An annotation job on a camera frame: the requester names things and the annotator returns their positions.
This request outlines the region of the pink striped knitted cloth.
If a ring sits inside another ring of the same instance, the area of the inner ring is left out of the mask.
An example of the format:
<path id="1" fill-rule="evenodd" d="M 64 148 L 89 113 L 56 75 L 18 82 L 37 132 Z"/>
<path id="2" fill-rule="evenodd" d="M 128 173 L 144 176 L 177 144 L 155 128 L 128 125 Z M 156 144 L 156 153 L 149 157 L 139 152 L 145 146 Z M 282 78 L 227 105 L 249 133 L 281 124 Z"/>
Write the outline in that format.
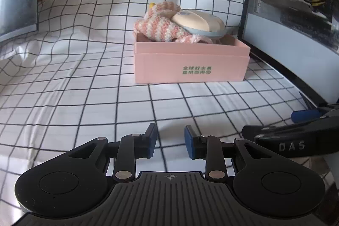
<path id="1" fill-rule="evenodd" d="M 177 42 L 185 44 L 206 43 L 213 44 L 213 41 L 206 37 L 191 34 L 171 18 L 182 9 L 176 3 L 164 1 L 156 3 L 152 9 L 148 9 L 143 19 L 138 19 L 133 26 L 135 34 L 143 34 L 154 42 Z"/>

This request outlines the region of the cream round pouch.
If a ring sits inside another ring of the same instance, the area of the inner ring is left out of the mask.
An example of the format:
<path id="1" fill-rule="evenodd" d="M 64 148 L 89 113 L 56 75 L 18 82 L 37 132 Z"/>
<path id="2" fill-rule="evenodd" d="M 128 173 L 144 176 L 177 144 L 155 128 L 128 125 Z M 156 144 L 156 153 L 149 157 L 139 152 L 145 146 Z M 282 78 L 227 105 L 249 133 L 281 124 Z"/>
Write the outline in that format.
<path id="1" fill-rule="evenodd" d="M 209 38 L 221 38 L 227 33 L 222 19 L 201 11 L 182 10 L 177 12 L 171 21 L 191 34 Z"/>

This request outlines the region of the glass computer case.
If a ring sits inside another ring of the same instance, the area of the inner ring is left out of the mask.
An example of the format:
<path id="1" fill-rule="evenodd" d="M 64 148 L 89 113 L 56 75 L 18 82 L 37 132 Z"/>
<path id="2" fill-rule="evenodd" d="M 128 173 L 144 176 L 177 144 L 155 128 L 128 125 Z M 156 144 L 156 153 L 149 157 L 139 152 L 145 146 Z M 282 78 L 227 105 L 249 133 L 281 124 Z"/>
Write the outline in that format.
<path id="1" fill-rule="evenodd" d="M 240 38 L 314 105 L 338 103 L 338 0 L 245 0 Z"/>

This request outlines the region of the white grid tablecloth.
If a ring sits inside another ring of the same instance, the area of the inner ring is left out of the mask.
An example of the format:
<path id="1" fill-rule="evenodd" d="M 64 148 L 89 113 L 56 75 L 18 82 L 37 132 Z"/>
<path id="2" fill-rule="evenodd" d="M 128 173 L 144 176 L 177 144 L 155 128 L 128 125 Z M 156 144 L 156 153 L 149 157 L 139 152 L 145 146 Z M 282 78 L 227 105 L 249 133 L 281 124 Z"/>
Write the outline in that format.
<path id="1" fill-rule="evenodd" d="M 1 224 L 21 215 L 21 174 L 99 136 L 115 142 L 156 123 L 152 159 L 138 171 L 203 171 L 190 160 L 183 130 L 225 142 L 245 125 L 289 125 L 304 110 L 299 91 L 253 58 L 242 82 L 135 82 L 133 25 L 151 3 L 220 17 L 237 34 L 244 0 L 43 0 L 39 30 L 1 44 Z"/>

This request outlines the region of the pink cardboard box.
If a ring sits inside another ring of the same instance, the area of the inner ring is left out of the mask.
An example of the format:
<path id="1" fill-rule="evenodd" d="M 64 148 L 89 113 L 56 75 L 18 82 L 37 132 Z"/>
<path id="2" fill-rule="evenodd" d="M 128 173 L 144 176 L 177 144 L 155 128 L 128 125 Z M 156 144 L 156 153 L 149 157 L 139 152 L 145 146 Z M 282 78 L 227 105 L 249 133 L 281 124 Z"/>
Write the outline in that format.
<path id="1" fill-rule="evenodd" d="M 135 39 L 137 84 L 242 81 L 250 60 L 250 47 L 229 34 L 219 44 Z"/>

